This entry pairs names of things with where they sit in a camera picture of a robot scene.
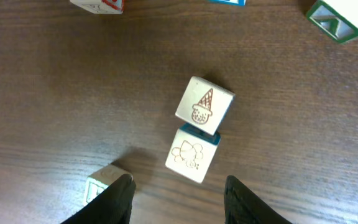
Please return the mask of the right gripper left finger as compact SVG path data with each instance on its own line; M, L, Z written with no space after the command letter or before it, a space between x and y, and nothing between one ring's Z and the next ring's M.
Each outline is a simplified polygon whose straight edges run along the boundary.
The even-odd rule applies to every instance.
M62 224L129 224L135 190L132 176L124 174Z

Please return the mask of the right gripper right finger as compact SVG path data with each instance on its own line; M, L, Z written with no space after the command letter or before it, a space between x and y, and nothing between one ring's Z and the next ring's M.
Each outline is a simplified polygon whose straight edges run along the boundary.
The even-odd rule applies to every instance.
M291 224L233 175L226 178L224 210L225 224Z

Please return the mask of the green R letter block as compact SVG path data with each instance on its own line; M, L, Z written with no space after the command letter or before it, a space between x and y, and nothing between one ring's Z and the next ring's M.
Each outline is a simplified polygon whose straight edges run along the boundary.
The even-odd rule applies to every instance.
M87 204L124 174L129 174L133 178L133 175L126 170L109 164L89 175L85 182L83 205L87 206Z

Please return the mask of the red O letter block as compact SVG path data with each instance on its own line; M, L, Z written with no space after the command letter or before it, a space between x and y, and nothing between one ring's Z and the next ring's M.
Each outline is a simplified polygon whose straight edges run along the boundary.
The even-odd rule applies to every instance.
M216 132L210 135L188 123L177 129L165 166L201 184L221 141Z

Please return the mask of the ice cream picture block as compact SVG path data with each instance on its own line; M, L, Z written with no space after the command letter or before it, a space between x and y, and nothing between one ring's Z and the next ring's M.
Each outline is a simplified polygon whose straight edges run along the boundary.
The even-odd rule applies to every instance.
M222 123L235 94L201 77L191 77L175 116L214 135Z

